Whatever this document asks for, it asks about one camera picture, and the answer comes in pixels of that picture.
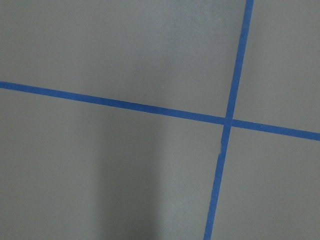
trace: gray floor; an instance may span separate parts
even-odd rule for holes
[[[224,117],[244,0],[0,3],[0,81]],[[256,0],[235,119],[320,133],[320,2]],[[221,125],[0,89],[0,238],[201,240]],[[318,141],[232,128],[212,239],[320,238]]]

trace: blue line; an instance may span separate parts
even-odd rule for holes
[[[320,141],[320,133],[234,119],[233,127]]]
[[[53,89],[48,89],[43,87],[16,84],[11,82],[0,81],[0,88],[32,93],[32,94],[45,95],[45,96],[56,97],[61,99],[75,100],[75,101],[86,102],[91,104],[105,105],[105,106],[121,108],[121,109],[129,109],[129,110],[140,111],[140,112],[151,113],[151,114],[165,115],[165,116],[176,117],[181,119],[195,120],[195,121],[206,122],[211,124],[223,125],[225,122],[225,118],[220,116],[211,116],[211,115],[175,110],[175,109],[158,107],[158,106],[150,106],[145,104],[120,101],[120,100],[114,100],[114,99],[97,97],[97,96],[83,95],[83,94],[72,93],[67,91],[53,90]]]
[[[241,28],[241,34],[239,39],[238,50],[236,54],[234,70],[233,70],[233,77],[232,83],[230,88],[229,100],[228,105],[225,113],[225,122],[223,126],[222,136],[221,136],[221,152],[218,156],[218,160],[216,163],[214,181],[213,181],[213,188],[211,193],[211,201],[208,210],[208,216],[205,225],[205,231],[203,240],[211,240],[212,231],[214,228],[218,198],[219,198],[219,191],[222,181],[222,175],[224,171],[224,165],[226,161],[226,154],[228,149],[230,131],[233,123],[233,117],[235,112],[238,88],[240,83],[241,71],[245,57],[247,39],[249,34],[249,27],[250,27],[250,20],[251,14],[253,9],[254,1],[247,0],[245,3],[244,15],[243,15],[243,22]]]

